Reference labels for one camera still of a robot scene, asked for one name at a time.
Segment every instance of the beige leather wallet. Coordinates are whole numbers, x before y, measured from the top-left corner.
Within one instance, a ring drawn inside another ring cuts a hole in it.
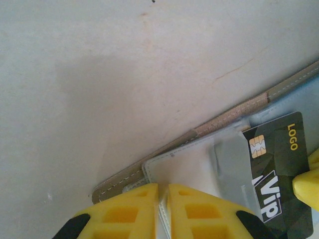
[[[314,62],[308,67],[297,72],[293,76],[283,80],[278,85],[270,88],[269,90],[257,95],[250,100],[243,102],[221,115],[209,120],[208,122],[198,126],[185,133],[181,137],[175,139],[164,147],[156,150],[152,154],[144,157],[122,171],[114,174],[112,177],[106,179],[100,183],[92,193],[92,202],[98,203],[106,200],[118,194],[121,194],[123,189],[131,184],[144,183],[144,174],[142,171],[142,165],[147,160],[156,157],[157,155],[168,152],[176,147],[180,147],[183,144],[192,142],[195,139],[203,137],[209,133],[212,133],[218,129],[221,129],[230,123],[235,122],[239,117],[249,115],[257,110],[260,110],[268,103],[275,99],[282,97],[286,93],[290,92],[297,86],[305,83],[306,80],[319,73],[319,61]]]

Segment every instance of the white wall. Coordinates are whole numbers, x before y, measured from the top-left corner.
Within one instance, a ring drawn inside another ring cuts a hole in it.
[[[319,55],[318,0],[0,1],[0,238]]]

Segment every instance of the black card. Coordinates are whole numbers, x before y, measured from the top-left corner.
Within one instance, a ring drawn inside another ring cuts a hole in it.
[[[299,201],[292,180],[309,171],[300,112],[252,128],[249,144],[253,185],[262,221],[279,239],[305,239],[313,233],[311,208]]]

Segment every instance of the yellow plastic object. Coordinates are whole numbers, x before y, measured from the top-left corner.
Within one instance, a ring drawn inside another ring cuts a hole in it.
[[[310,170],[319,168],[319,149],[309,156],[308,161]]]
[[[158,193],[147,184],[80,211],[91,219],[78,239],[155,239]]]
[[[179,184],[170,184],[168,209],[172,239],[252,239],[239,210],[247,208]]]
[[[319,211],[319,168],[294,178],[293,188],[300,201]]]

